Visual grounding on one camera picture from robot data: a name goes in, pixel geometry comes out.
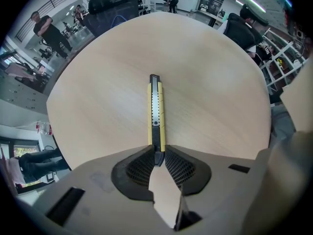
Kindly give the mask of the black office chair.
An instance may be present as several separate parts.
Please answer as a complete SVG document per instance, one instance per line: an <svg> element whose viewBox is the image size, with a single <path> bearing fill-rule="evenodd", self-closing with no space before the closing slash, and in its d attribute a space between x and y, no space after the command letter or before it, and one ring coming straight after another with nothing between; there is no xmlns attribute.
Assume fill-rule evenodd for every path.
<svg viewBox="0 0 313 235"><path fill-rule="evenodd" d="M229 14L223 34L246 52L263 41L262 35L255 28L234 13Z"/></svg>
<svg viewBox="0 0 313 235"><path fill-rule="evenodd" d="M83 23L97 38L111 28L139 16L137 0L90 0Z"/></svg>

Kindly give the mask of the large light wooden table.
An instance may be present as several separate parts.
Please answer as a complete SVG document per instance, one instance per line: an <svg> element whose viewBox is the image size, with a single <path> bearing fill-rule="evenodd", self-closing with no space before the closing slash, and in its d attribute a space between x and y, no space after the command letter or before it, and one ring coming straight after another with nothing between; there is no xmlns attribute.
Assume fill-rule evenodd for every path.
<svg viewBox="0 0 313 235"><path fill-rule="evenodd" d="M231 39L186 16L155 12L121 23L86 46L47 100L71 171L148 143L150 75L163 87L166 146L253 159L251 203L264 175L271 117L260 68ZM180 190L165 165L139 169L154 209L172 229Z"/></svg>

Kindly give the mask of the yellow marker pen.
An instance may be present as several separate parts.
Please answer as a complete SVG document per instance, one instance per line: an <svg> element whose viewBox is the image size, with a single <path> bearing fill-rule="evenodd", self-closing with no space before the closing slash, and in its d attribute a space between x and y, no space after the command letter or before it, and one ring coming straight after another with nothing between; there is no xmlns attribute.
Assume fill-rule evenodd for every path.
<svg viewBox="0 0 313 235"><path fill-rule="evenodd" d="M165 118L163 87L160 77L150 75L148 95L148 143L154 147L155 166L161 167L165 157Z"/></svg>

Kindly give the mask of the pack of water bottles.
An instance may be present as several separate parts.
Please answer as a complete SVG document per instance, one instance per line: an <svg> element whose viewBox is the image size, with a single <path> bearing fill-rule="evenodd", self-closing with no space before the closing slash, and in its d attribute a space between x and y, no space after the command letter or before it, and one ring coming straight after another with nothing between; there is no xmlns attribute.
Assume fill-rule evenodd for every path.
<svg viewBox="0 0 313 235"><path fill-rule="evenodd" d="M52 136L53 135L50 122L38 121L36 123L36 130L37 130L37 133L41 133L42 135L46 135L46 136Z"/></svg>

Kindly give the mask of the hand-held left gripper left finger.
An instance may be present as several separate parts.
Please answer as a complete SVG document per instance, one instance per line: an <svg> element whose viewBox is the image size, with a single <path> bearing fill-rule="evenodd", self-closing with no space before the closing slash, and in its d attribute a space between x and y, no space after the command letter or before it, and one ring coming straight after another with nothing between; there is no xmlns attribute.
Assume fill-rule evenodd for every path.
<svg viewBox="0 0 313 235"><path fill-rule="evenodd" d="M85 162L44 192L31 218L47 235L172 235L141 168L154 168L152 146Z"/></svg>

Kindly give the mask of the beige flat panel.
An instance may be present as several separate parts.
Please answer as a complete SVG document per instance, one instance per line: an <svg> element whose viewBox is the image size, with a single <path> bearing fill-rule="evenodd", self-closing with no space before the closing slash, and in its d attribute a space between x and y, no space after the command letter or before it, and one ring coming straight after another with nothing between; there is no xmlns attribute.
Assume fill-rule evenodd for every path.
<svg viewBox="0 0 313 235"><path fill-rule="evenodd" d="M296 131L313 131L313 54L281 95Z"/></svg>

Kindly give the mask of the white metal shelf frame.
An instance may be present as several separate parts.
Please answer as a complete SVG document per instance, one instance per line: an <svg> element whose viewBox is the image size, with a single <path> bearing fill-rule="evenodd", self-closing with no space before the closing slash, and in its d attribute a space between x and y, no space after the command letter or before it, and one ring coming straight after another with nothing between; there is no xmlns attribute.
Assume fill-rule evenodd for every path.
<svg viewBox="0 0 313 235"><path fill-rule="evenodd" d="M271 58L268 61L261 61L259 65L268 92L273 94L295 79L307 62L307 56L299 40L283 38L271 28L264 32L263 43L273 48Z"/></svg>

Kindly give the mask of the grey metal lockers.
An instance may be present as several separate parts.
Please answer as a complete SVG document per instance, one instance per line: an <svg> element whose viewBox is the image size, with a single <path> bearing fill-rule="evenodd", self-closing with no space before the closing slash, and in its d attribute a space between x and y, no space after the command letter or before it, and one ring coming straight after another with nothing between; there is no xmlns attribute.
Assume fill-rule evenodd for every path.
<svg viewBox="0 0 313 235"><path fill-rule="evenodd" d="M47 96L0 69L0 99L38 113L46 112Z"/></svg>

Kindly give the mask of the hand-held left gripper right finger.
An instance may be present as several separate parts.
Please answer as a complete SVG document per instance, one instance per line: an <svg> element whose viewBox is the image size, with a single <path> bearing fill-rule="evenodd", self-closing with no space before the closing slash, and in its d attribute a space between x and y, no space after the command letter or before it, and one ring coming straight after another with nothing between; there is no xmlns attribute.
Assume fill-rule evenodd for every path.
<svg viewBox="0 0 313 235"><path fill-rule="evenodd" d="M242 235L255 160L165 148L165 165L180 190L174 228L165 235Z"/></svg>

